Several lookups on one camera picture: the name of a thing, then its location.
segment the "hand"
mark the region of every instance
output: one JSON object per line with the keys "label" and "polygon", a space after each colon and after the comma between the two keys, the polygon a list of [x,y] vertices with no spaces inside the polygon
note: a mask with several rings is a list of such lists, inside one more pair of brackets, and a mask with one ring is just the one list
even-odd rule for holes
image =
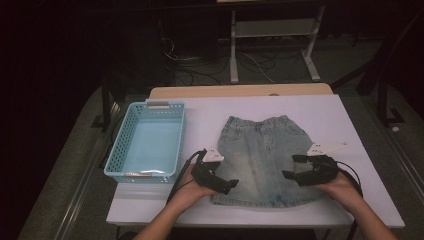
{"label": "hand", "polygon": [[351,212],[356,205],[364,201],[350,180],[340,172],[331,182],[315,185],[314,187],[325,191],[349,212]]}
{"label": "hand", "polygon": [[197,184],[197,182],[194,180],[194,177],[191,175],[191,170],[193,167],[194,164],[191,164],[188,167],[186,173],[181,179],[180,188],[168,203],[168,205],[172,205],[177,210],[179,210],[180,213],[193,206],[201,198],[218,194],[214,190],[211,190],[207,187],[202,187]]}

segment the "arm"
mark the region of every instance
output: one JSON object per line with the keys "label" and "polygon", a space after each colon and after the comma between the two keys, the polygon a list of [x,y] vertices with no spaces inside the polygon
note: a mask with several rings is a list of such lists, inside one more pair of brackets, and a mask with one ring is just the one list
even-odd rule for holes
{"label": "arm", "polygon": [[342,173],[330,183],[316,187],[324,190],[355,217],[364,239],[397,239]]}
{"label": "arm", "polygon": [[216,194],[215,191],[201,187],[191,175],[191,165],[181,180],[182,184],[188,183],[181,187],[162,209],[162,211],[147,225],[134,239],[135,240],[162,240],[166,239],[171,232],[172,226],[178,217],[188,208],[193,206],[201,198]]}

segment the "white tabletop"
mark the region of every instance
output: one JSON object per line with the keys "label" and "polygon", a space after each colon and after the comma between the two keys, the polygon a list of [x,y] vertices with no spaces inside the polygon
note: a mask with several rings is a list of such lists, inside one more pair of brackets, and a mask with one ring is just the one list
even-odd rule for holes
{"label": "white tabletop", "polygon": [[[194,152],[217,145],[229,116],[262,121],[269,117],[287,115],[314,142],[347,143],[347,148],[328,155],[355,169],[361,178],[365,200],[387,226],[404,226],[338,95],[167,100],[186,103],[182,164]],[[165,205],[171,187],[166,184],[118,184],[107,222],[116,225],[149,223]],[[183,213],[176,226],[319,228],[345,226],[351,222],[351,215],[331,199],[276,209],[218,206],[213,205],[210,198],[204,198]]]}

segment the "basket handle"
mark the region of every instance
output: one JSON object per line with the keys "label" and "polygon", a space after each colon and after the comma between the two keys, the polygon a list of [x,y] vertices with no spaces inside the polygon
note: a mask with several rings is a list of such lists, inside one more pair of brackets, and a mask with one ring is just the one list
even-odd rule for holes
{"label": "basket handle", "polygon": [[125,177],[136,177],[136,178],[149,178],[152,177],[152,173],[139,173],[139,172],[129,172],[124,173]]}
{"label": "basket handle", "polygon": [[149,110],[165,110],[169,109],[169,102],[147,102]]}

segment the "metal stand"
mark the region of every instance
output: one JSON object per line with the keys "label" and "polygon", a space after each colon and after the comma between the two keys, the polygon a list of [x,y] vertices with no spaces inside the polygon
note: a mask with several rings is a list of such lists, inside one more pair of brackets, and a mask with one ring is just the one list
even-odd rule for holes
{"label": "metal stand", "polygon": [[388,118],[387,117],[387,87],[388,83],[382,78],[382,75],[386,68],[388,67],[391,58],[393,57],[394,53],[396,52],[397,47],[402,42],[402,40],[405,38],[405,36],[408,34],[409,30],[411,30],[412,25],[415,23],[417,18],[422,14],[424,11],[424,8],[422,8],[418,13],[406,24],[406,26],[402,29],[399,36],[396,38],[396,42],[391,49],[388,58],[384,62],[383,67],[381,68],[377,81],[378,81],[378,101],[377,101],[377,115],[384,124],[385,127],[389,127],[389,123],[399,123],[404,122],[403,118],[400,116],[400,114],[396,111],[396,109],[391,109],[392,114],[394,115],[394,118]]}
{"label": "metal stand", "polygon": [[236,11],[232,11],[231,16],[231,56],[230,56],[230,74],[231,83],[238,84],[237,59],[236,59],[236,38],[242,37],[267,37],[267,36],[309,36],[309,43],[304,51],[302,58],[308,68],[309,75],[313,82],[319,82],[318,71],[311,59],[315,40],[318,36],[318,30],[321,26],[322,16],[325,6],[318,8],[315,18],[305,19],[285,19],[273,21],[236,21]]}
{"label": "metal stand", "polygon": [[96,116],[91,128],[102,128],[102,132],[106,132],[106,129],[110,124],[110,99],[109,99],[109,76],[105,76],[102,80],[102,104],[103,104],[103,122],[102,117]]}
{"label": "metal stand", "polygon": [[370,69],[372,66],[374,66],[375,60],[370,60],[369,62],[365,63],[361,67],[353,70],[352,72],[348,73],[346,76],[340,78],[339,80],[333,82],[330,84],[331,90],[335,90],[338,87],[341,87],[345,83],[349,82],[353,78],[361,75],[362,73],[365,73],[368,69]]}

